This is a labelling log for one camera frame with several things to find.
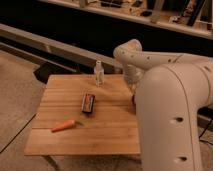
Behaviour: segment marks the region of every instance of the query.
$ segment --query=small bottle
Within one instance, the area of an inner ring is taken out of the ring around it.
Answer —
[[[104,68],[102,67],[101,61],[96,61],[96,66],[94,67],[95,83],[100,86],[104,83]]]

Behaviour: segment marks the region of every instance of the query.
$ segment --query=wooden tabletop surface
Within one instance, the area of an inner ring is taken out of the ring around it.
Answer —
[[[95,95],[90,117],[81,112],[84,93]],[[52,133],[68,119],[84,126]],[[53,75],[33,121],[26,155],[139,154],[138,128],[131,93],[122,75],[105,75],[97,87],[93,75]]]

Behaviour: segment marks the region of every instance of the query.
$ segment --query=carrot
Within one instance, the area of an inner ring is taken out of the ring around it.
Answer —
[[[56,125],[51,129],[52,132],[62,131],[64,129],[73,128],[76,126],[76,122],[73,119],[67,120],[59,125]]]

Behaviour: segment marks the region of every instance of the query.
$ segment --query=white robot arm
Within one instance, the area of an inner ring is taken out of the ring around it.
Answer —
[[[142,52],[137,40],[114,50],[135,84],[143,171],[202,171],[199,108],[213,104],[213,58]],[[137,68],[145,70],[139,76]]]

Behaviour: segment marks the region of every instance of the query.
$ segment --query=gray floor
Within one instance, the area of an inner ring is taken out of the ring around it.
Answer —
[[[38,66],[0,51],[0,151],[36,113],[45,85],[33,71]],[[42,157],[24,156],[31,121],[0,154],[0,171],[52,171]],[[204,139],[213,142],[207,131]],[[213,147],[201,143],[204,171],[213,170]],[[141,171],[139,156],[69,156],[54,157],[64,171]]]

